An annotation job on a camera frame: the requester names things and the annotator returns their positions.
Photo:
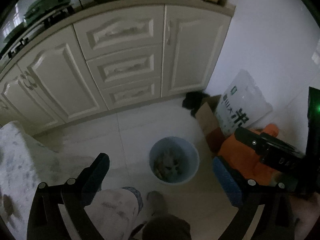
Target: green appliance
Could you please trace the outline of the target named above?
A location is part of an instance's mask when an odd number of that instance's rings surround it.
[[[36,0],[29,6],[28,11],[24,15],[26,25],[31,25],[53,9],[68,5],[70,2],[71,0]]]

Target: white wall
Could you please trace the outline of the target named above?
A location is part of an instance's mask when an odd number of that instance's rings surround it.
[[[206,92],[222,94],[247,70],[273,112],[253,126],[275,123],[279,137],[305,151],[308,86],[320,89],[312,60],[320,29],[301,0],[230,0],[236,4],[227,38]]]

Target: person's foot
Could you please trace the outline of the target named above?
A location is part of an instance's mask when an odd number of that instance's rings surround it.
[[[152,216],[160,216],[168,213],[168,206],[163,195],[158,191],[150,191],[147,200],[152,210]]]

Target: cabinet door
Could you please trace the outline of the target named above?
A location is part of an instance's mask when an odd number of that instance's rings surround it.
[[[19,62],[36,93],[65,121],[107,110],[83,58],[73,27],[50,36]]]
[[[121,9],[74,24],[86,59],[144,45],[162,44],[164,6]]]
[[[89,60],[88,66],[98,88],[161,77],[162,45],[122,50]]]
[[[31,135],[64,124],[22,76],[14,66],[0,83],[1,112],[8,111],[1,122],[18,120]]]
[[[206,88],[231,18],[181,6],[165,11],[162,96]]]
[[[160,97],[161,78],[152,78],[106,88],[101,94],[109,109],[132,105]]]

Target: white plastic bag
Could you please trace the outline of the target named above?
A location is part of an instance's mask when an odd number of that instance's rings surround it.
[[[246,70],[240,70],[221,96],[215,115],[225,136],[236,128],[248,127],[268,112],[272,106],[265,101],[261,90]]]

